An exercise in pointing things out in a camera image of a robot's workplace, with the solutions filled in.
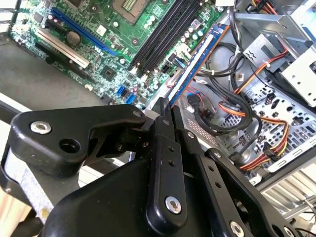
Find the motherboard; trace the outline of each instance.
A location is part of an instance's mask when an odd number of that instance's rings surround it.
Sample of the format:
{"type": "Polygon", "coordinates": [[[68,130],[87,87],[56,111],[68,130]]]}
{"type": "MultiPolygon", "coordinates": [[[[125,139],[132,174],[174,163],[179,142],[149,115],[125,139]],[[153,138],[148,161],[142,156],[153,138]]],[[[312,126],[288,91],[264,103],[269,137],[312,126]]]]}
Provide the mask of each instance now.
{"type": "Polygon", "coordinates": [[[105,104],[144,108],[220,15],[204,0],[23,0],[10,35],[105,104]]]}

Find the metal screw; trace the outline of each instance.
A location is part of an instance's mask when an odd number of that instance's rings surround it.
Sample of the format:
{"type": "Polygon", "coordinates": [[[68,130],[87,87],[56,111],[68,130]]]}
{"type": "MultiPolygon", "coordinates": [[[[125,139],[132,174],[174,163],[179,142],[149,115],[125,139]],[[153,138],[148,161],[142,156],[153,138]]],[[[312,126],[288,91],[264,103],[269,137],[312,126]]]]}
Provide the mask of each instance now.
{"type": "Polygon", "coordinates": [[[194,134],[191,133],[191,132],[188,132],[188,136],[191,137],[191,138],[194,138],[194,134]]]}
{"type": "Polygon", "coordinates": [[[288,236],[290,237],[294,237],[294,234],[292,233],[292,231],[288,228],[288,227],[284,227],[285,232],[288,234],[288,236]]]}
{"type": "Polygon", "coordinates": [[[133,111],[133,114],[136,115],[137,117],[141,116],[141,114],[138,111],[135,111],[135,110],[133,111]]]}
{"type": "Polygon", "coordinates": [[[237,222],[231,221],[231,229],[237,237],[245,236],[242,227],[237,222]]]}
{"type": "Polygon", "coordinates": [[[167,209],[173,214],[179,214],[181,212],[181,204],[175,197],[166,197],[165,204],[167,209]]]}
{"type": "Polygon", "coordinates": [[[163,123],[166,124],[166,125],[169,125],[169,124],[170,124],[169,121],[167,121],[167,120],[165,120],[165,119],[163,119],[162,121],[163,121],[163,123]]]}
{"type": "Polygon", "coordinates": [[[221,158],[221,154],[219,154],[218,152],[214,152],[214,155],[217,157],[217,158],[221,158]]]}
{"type": "Polygon", "coordinates": [[[47,122],[36,121],[31,123],[31,130],[39,134],[48,134],[51,132],[51,126],[47,122]]]}

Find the black ram slot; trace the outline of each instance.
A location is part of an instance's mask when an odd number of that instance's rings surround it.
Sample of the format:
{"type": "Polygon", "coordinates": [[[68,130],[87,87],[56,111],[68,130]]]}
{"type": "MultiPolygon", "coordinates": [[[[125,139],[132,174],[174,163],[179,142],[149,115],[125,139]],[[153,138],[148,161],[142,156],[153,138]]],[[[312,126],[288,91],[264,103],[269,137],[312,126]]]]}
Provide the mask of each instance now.
{"type": "Polygon", "coordinates": [[[144,57],[148,55],[148,52],[155,47],[155,42],[158,40],[162,32],[169,26],[169,23],[172,21],[175,13],[182,8],[183,2],[188,0],[177,0],[166,13],[164,18],[159,22],[158,26],[155,28],[154,32],[149,36],[146,42],[143,44],[142,48],[138,51],[134,57],[131,68],[139,63],[144,57]]]}
{"type": "Polygon", "coordinates": [[[157,45],[155,51],[146,58],[143,63],[140,64],[142,68],[141,73],[151,71],[154,69],[156,64],[161,58],[167,53],[177,37],[183,33],[186,27],[193,21],[200,5],[198,1],[194,2],[189,8],[185,9],[184,12],[178,18],[178,21],[173,25],[170,33],[163,38],[163,40],[157,45]]]}
{"type": "Polygon", "coordinates": [[[142,48],[138,51],[133,61],[130,64],[130,67],[137,65],[144,58],[148,57],[158,43],[160,43],[164,37],[167,37],[170,33],[170,27],[173,26],[175,19],[178,19],[180,12],[183,12],[184,9],[188,8],[193,3],[199,3],[197,0],[177,0],[171,6],[169,11],[166,13],[164,18],[160,21],[154,32],[146,40],[142,48]]]}
{"type": "Polygon", "coordinates": [[[47,47],[42,42],[37,42],[35,44],[35,47],[38,48],[39,50],[43,51],[44,53],[46,53],[51,59],[59,62],[60,64],[62,64],[64,66],[67,66],[67,68],[69,68],[71,71],[76,73],[79,77],[86,79],[92,83],[96,83],[96,81],[94,79],[92,79],[86,72],[80,70],[74,64],[69,63],[68,60],[66,60],[63,57],[61,57],[60,55],[58,55],[56,52],[54,52],[52,49],[47,47]]]}

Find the white pci slot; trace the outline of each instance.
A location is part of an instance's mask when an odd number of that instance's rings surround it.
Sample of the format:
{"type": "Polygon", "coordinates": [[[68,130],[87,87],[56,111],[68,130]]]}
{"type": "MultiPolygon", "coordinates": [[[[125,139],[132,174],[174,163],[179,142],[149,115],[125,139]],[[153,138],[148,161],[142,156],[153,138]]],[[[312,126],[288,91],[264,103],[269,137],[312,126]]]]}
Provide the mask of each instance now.
{"type": "Polygon", "coordinates": [[[45,42],[49,43],[51,46],[56,48],[58,51],[60,51],[64,55],[66,55],[68,58],[73,60],[79,66],[86,68],[89,65],[90,62],[88,60],[86,60],[80,54],[75,52],[73,49],[71,49],[66,44],[62,43],[58,38],[53,36],[50,32],[48,32],[42,28],[38,28],[37,36],[40,37],[45,42]]]}

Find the black plastic bracket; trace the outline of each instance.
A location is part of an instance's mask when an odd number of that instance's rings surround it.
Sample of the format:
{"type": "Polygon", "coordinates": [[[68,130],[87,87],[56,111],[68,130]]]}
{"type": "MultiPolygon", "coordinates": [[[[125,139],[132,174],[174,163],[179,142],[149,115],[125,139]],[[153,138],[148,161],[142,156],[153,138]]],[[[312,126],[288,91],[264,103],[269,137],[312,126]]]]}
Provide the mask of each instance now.
{"type": "Polygon", "coordinates": [[[198,180],[213,236],[235,236],[231,224],[238,223],[243,236],[253,237],[241,220],[215,162],[204,156],[197,137],[188,130],[182,130],[179,137],[183,156],[191,161],[186,162],[192,166],[190,173],[198,180]]]}
{"type": "Polygon", "coordinates": [[[158,101],[159,116],[153,125],[148,155],[151,161],[146,207],[149,225],[160,235],[169,235],[183,227],[188,218],[181,147],[175,141],[168,103],[158,101]]]}
{"type": "MultiPolygon", "coordinates": [[[[145,121],[145,115],[132,105],[26,112],[13,119],[7,144],[27,164],[50,175],[69,177],[86,159],[92,163],[125,152],[118,143],[121,136],[129,129],[140,128],[145,121]],[[49,123],[51,132],[31,131],[35,121],[49,123]]],[[[141,143],[138,137],[134,146],[141,143]]]]}
{"type": "Polygon", "coordinates": [[[248,222],[256,237],[298,237],[294,228],[262,196],[262,194],[238,171],[219,150],[211,148],[205,155],[215,161],[229,195],[242,203],[248,212],[248,222]]]}

